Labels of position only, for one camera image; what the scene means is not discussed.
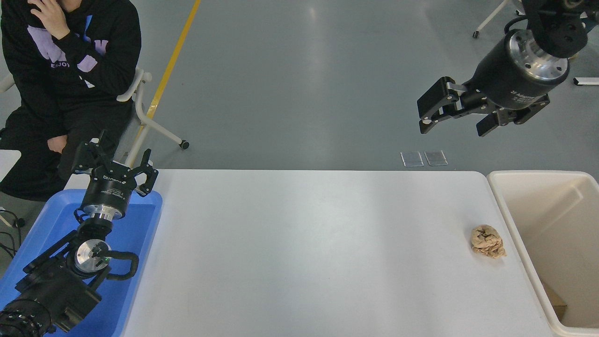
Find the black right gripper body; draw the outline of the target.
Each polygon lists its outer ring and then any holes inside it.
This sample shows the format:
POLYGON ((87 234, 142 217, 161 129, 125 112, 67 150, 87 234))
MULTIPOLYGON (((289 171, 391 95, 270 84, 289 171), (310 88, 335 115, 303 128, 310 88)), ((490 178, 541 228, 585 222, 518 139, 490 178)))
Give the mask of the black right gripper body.
POLYGON ((495 105, 519 110, 565 81, 565 60, 537 45, 532 33, 508 33, 475 70, 470 85, 495 105))

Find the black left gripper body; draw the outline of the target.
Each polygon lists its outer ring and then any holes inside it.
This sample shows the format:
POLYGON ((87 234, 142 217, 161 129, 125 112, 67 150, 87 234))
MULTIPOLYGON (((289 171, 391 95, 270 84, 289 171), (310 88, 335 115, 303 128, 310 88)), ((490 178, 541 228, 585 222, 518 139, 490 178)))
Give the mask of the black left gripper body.
POLYGON ((81 203, 85 213, 126 213, 135 178, 128 167, 96 167, 81 171, 90 175, 86 193, 81 203))

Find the person's left hand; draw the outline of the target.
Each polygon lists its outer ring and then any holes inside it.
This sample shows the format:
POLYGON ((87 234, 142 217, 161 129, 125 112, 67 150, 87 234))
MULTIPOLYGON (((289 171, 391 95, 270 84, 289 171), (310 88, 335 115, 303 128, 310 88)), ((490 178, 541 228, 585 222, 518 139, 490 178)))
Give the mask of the person's left hand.
POLYGON ((81 0, 29 0, 28 4, 36 7, 30 12, 41 21, 45 30, 53 38, 61 40, 70 32, 66 13, 79 8, 81 0))

